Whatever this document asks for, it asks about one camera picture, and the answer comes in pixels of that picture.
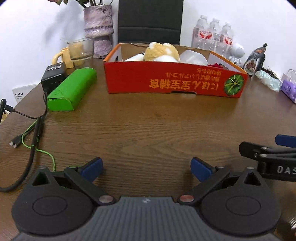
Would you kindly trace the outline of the person's hand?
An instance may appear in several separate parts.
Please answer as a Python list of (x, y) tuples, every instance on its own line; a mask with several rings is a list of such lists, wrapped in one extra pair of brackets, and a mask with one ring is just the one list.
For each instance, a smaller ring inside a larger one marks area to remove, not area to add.
[(283, 222), (282, 236), (284, 240), (288, 240), (288, 241), (295, 240), (295, 228), (292, 228), (288, 222)]

